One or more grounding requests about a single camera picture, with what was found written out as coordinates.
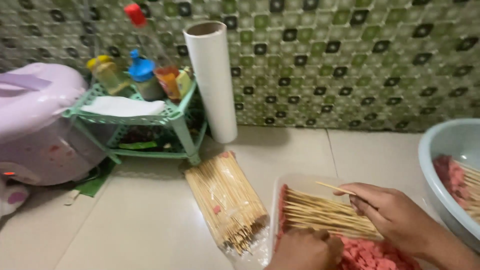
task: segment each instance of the yellow bottle cap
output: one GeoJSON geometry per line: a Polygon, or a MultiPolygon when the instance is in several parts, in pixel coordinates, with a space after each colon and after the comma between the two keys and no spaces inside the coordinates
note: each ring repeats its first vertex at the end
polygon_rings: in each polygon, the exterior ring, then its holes
{"type": "Polygon", "coordinates": [[[87,62],[87,68],[90,71],[93,71],[93,67],[96,65],[97,59],[100,62],[100,64],[112,61],[112,58],[108,55],[99,55],[96,58],[92,58],[92,59],[88,60],[88,62],[87,62]]]}

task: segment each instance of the rice cooker handle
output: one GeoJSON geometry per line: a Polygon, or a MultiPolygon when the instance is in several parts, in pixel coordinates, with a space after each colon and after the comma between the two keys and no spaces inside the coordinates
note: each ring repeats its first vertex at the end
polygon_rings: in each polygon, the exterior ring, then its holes
{"type": "Polygon", "coordinates": [[[52,82],[30,74],[1,73],[0,83],[18,86],[32,91],[41,91],[47,88],[52,82]]]}

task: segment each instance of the blue bottle cap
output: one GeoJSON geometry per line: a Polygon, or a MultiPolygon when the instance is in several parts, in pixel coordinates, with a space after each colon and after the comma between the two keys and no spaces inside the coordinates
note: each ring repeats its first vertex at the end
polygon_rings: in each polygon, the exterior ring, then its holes
{"type": "Polygon", "coordinates": [[[133,60],[132,65],[128,68],[130,77],[136,82],[144,82],[151,79],[155,63],[152,60],[140,58],[140,54],[137,49],[130,52],[130,57],[133,60]]]}

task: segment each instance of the red bottle cap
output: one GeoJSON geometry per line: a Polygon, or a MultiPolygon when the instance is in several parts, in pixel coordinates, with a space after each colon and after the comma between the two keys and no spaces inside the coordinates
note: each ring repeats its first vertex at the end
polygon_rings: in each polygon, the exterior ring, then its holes
{"type": "Polygon", "coordinates": [[[123,10],[130,17],[130,20],[135,27],[142,27],[147,24],[147,19],[145,19],[142,9],[140,9],[139,5],[130,4],[123,8],[123,10]]]}

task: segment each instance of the bundle of bamboo skewers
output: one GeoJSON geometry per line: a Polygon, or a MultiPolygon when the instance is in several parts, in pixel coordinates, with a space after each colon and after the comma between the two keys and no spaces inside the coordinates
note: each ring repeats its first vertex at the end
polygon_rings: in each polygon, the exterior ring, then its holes
{"type": "Polygon", "coordinates": [[[252,237],[268,214],[233,152],[204,161],[185,176],[217,246],[250,252],[252,237]]]}
{"type": "Polygon", "coordinates": [[[287,185],[282,187],[280,198],[278,206],[280,234],[289,228],[312,227],[354,238],[371,240],[382,238],[372,222],[366,217],[357,215],[348,204],[289,189],[287,185]]]}
{"type": "Polygon", "coordinates": [[[467,186],[468,197],[465,198],[465,211],[478,223],[480,223],[480,171],[464,163],[456,161],[463,169],[464,183],[467,186]]]}

